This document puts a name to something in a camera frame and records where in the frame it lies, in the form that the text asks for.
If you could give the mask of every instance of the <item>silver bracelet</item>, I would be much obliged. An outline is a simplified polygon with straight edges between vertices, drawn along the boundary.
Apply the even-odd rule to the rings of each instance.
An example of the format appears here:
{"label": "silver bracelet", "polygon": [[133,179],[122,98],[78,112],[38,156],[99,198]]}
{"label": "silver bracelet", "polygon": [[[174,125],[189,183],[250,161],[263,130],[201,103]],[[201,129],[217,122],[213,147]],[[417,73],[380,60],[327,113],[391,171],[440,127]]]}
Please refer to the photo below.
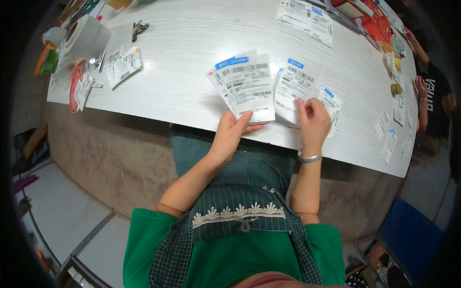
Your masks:
{"label": "silver bracelet", "polygon": [[312,157],[307,157],[305,158],[303,155],[302,155],[302,149],[299,149],[298,150],[298,160],[301,162],[301,163],[312,163],[312,162],[315,162],[317,160],[320,160],[320,158],[322,158],[322,153],[320,153],[319,155],[317,156],[312,156]]}

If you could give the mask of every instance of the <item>concrete floor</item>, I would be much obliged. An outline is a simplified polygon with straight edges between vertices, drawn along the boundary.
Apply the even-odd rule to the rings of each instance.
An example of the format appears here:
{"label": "concrete floor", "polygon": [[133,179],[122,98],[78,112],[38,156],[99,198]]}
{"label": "concrete floor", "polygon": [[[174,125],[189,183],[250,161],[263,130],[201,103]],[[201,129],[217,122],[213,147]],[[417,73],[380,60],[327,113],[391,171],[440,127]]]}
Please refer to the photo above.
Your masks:
{"label": "concrete floor", "polygon": [[[72,114],[68,106],[56,103],[46,103],[43,109],[53,160],[116,212],[130,218],[134,208],[154,209],[177,179],[168,123],[90,108]],[[324,159],[321,223],[338,227],[343,242],[373,235],[403,180]]]}

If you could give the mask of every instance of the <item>black t-shirt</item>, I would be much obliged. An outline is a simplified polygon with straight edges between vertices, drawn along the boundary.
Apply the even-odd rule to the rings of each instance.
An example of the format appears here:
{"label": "black t-shirt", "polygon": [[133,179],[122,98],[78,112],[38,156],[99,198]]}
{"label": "black t-shirt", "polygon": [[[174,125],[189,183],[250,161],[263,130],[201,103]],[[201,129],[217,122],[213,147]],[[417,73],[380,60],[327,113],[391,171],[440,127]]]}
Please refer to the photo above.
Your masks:
{"label": "black t-shirt", "polygon": [[416,65],[416,73],[423,77],[427,86],[427,127],[426,136],[448,138],[450,119],[443,111],[442,98],[450,94],[450,84],[445,75],[432,62],[428,73],[422,72]]}

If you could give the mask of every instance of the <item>checkered apron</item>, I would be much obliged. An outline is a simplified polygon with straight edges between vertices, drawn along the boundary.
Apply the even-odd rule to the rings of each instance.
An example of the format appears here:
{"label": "checkered apron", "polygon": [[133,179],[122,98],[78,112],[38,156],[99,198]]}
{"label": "checkered apron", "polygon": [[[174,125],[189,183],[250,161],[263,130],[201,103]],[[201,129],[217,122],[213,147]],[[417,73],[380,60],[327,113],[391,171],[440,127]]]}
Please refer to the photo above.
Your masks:
{"label": "checkered apron", "polygon": [[[209,151],[212,138],[191,134],[183,126],[171,129],[171,147],[178,176],[184,175]],[[239,146],[203,191],[195,205],[159,245],[150,272],[150,287],[182,287],[194,243],[252,229],[286,231],[295,250],[302,279],[323,285],[306,246],[301,218],[285,201],[294,160],[254,147]]]}

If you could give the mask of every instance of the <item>printed logo on shirt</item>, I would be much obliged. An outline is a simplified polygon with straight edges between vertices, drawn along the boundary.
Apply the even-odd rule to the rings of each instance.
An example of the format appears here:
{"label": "printed logo on shirt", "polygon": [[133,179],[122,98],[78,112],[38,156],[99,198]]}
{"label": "printed logo on shirt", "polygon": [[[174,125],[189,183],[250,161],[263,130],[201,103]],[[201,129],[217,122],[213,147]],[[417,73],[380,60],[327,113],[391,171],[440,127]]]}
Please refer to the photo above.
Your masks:
{"label": "printed logo on shirt", "polygon": [[432,97],[434,96],[434,89],[435,89],[435,80],[433,79],[426,79],[426,86],[427,86],[427,110],[433,111],[433,101]]}

